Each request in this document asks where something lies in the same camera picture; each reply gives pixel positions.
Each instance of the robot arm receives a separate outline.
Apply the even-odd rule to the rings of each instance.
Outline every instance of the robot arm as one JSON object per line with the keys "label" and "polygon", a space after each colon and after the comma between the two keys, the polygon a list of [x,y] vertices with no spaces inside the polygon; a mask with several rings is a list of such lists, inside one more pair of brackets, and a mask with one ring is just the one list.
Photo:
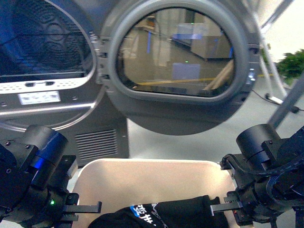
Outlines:
{"label": "robot arm", "polygon": [[220,163],[237,188],[228,193],[227,204],[211,206],[212,212],[233,210],[240,226],[254,221],[275,228],[276,218],[294,209],[297,227],[303,227],[304,127],[281,139],[271,125],[261,124],[241,133],[237,143],[242,154],[228,154]]}
{"label": "robot arm", "polygon": [[63,156],[67,139],[31,125],[18,140],[0,144],[0,220],[25,228],[68,228],[75,213],[100,213],[96,206],[77,206],[79,195],[67,184],[77,169],[75,156]]}

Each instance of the green plant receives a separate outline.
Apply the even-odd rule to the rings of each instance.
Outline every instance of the green plant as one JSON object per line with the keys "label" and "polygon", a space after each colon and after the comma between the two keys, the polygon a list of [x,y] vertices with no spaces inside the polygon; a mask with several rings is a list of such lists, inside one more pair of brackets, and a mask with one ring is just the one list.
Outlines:
{"label": "green plant", "polygon": [[285,77],[286,84],[291,85],[293,80],[300,77],[304,71],[304,49],[294,54],[285,53],[284,56],[285,58],[277,64],[277,70],[281,76]]}

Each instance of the black t-shirt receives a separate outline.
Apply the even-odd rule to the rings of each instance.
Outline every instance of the black t-shirt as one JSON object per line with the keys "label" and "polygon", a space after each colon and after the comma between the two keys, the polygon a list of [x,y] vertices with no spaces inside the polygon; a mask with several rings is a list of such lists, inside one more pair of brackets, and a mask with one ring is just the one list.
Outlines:
{"label": "black t-shirt", "polygon": [[193,199],[143,204],[104,214],[89,228],[228,228],[224,213],[211,215],[210,205],[219,198],[209,196]]}

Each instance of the dryer door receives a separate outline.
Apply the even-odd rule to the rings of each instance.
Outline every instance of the dryer door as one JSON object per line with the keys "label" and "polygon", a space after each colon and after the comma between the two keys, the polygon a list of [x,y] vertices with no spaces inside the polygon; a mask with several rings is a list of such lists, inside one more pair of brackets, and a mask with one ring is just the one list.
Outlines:
{"label": "dryer door", "polygon": [[121,1],[100,41],[99,80],[113,104],[163,134],[227,120],[259,71],[257,27],[241,1]]}

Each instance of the gray floor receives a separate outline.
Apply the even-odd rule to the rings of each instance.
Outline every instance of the gray floor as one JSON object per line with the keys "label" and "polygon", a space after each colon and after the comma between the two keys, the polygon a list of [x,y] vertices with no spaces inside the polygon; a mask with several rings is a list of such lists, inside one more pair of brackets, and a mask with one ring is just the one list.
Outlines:
{"label": "gray floor", "polygon": [[[267,92],[265,79],[259,78],[255,90],[264,95]],[[297,104],[304,109],[304,97]],[[150,132],[129,121],[131,158],[188,159],[218,162],[227,153],[239,153],[236,137],[245,129],[264,124],[277,106],[251,93],[241,109],[228,121],[209,131],[190,136],[167,136]],[[304,112],[289,114],[277,129],[279,135],[290,137],[304,125]],[[295,213],[286,212],[278,219],[278,227],[295,227]],[[15,224],[2,222],[0,228],[19,228]],[[255,228],[270,228],[269,224],[255,224]]]}

